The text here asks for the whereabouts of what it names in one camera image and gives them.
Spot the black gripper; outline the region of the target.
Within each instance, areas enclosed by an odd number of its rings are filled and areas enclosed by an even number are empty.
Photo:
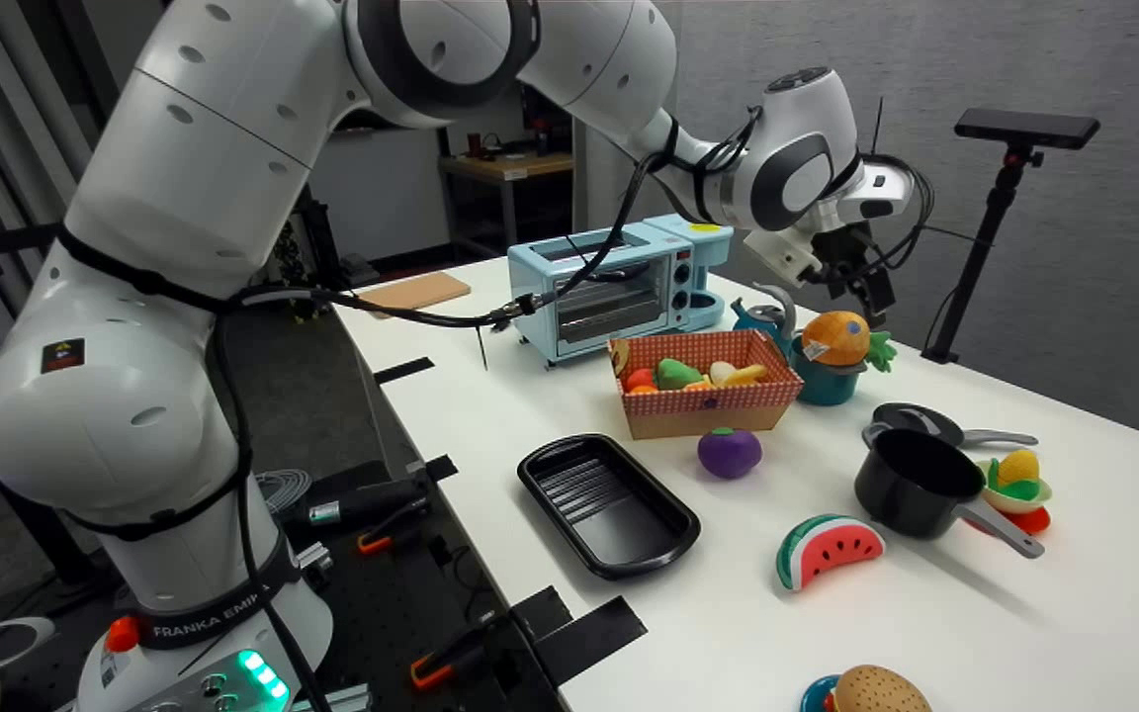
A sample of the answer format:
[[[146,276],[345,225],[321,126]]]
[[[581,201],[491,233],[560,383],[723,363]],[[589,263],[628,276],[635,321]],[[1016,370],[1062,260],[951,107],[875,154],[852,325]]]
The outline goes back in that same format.
[[[818,233],[809,250],[809,279],[823,283],[830,295],[848,293],[864,316],[880,316],[892,303],[892,283],[864,222]]]

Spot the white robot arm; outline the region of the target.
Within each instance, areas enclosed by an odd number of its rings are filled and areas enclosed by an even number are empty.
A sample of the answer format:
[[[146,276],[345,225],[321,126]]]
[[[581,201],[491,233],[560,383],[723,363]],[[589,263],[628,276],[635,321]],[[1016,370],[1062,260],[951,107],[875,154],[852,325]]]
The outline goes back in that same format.
[[[789,279],[823,271],[823,233],[921,192],[912,168],[859,146],[830,67],[773,80],[718,142],[672,118],[672,73],[652,0],[166,9],[0,349],[0,483],[92,528],[138,611],[130,645],[86,653],[81,712],[238,682],[285,703],[330,648],[330,610],[250,483],[208,351],[345,113],[442,126],[524,82]]]

